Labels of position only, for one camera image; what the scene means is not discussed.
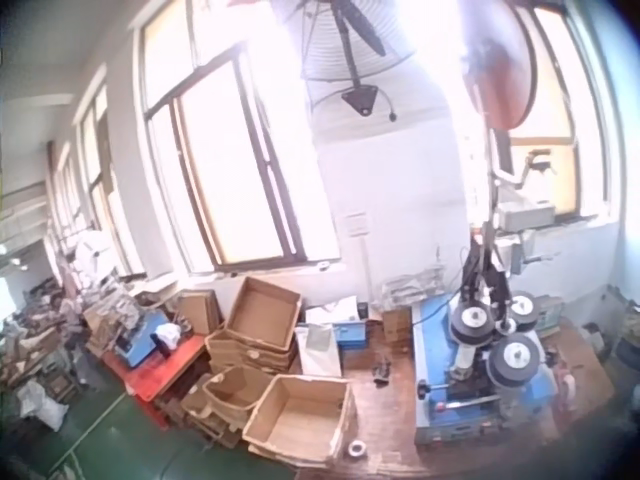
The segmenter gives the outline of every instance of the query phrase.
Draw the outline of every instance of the green floor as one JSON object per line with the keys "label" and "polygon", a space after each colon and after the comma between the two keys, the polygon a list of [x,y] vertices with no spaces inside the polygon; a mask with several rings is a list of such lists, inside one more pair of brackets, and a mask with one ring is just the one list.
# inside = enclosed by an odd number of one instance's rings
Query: green floor
{"label": "green floor", "polygon": [[31,442],[21,456],[42,475],[48,477],[67,466],[77,472],[78,480],[294,477],[288,468],[242,447],[207,448],[193,431],[160,430],[116,385],[74,402],[60,432]]}

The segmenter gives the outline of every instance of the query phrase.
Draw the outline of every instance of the plastic bag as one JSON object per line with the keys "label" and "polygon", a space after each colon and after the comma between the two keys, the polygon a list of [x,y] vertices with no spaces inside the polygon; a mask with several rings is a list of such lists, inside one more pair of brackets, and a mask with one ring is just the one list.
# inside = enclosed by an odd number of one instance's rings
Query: plastic bag
{"label": "plastic bag", "polygon": [[156,335],[169,347],[169,350],[178,348],[180,341],[180,326],[175,323],[164,323],[156,328]]}
{"label": "plastic bag", "polygon": [[341,377],[338,344],[333,325],[296,327],[302,373],[323,377]]}
{"label": "plastic bag", "polygon": [[42,385],[35,380],[29,380],[18,390],[17,395],[20,400],[21,417],[33,415],[54,432],[60,430],[64,416],[69,410],[67,405],[61,405],[48,397]]}

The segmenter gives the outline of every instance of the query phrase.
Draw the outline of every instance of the red table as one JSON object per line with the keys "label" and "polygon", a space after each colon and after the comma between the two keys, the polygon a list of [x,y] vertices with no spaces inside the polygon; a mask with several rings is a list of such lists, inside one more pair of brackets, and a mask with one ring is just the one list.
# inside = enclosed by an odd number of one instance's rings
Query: red table
{"label": "red table", "polygon": [[169,358],[165,359],[160,352],[155,351],[133,369],[114,352],[105,352],[102,360],[133,391],[143,410],[161,427],[166,428],[167,423],[152,402],[158,395],[166,392],[203,351],[204,336],[194,335],[178,345]]}

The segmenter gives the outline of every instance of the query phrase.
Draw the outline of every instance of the fan guard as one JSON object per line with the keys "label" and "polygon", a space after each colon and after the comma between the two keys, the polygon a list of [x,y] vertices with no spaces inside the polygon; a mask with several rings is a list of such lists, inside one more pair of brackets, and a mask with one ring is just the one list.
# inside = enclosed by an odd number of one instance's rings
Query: fan guard
{"label": "fan guard", "polygon": [[[282,22],[288,19],[286,28],[294,45],[299,45],[302,78],[311,82],[351,81],[329,0],[309,0],[291,16],[292,5],[296,3],[297,0],[271,1],[278,20]],[[386,50],[384,57],[378,55],[349,28],[358,78],[389,70],[414,53],[403,32],[395,0],[352,0],[352,3],[371,22]]]}

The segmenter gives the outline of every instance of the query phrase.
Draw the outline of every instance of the ceiling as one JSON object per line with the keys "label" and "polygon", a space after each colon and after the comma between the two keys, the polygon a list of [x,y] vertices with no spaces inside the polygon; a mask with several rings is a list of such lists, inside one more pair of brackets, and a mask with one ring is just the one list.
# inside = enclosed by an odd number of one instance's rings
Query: ceiling
{"label": "ceiling", "polygon": [[46,230],[46,144],[81,93],[79,79],[91,53],[127,0],[13,3],[0,20],[0,243],[10,249],[7,255],[39,240]]}

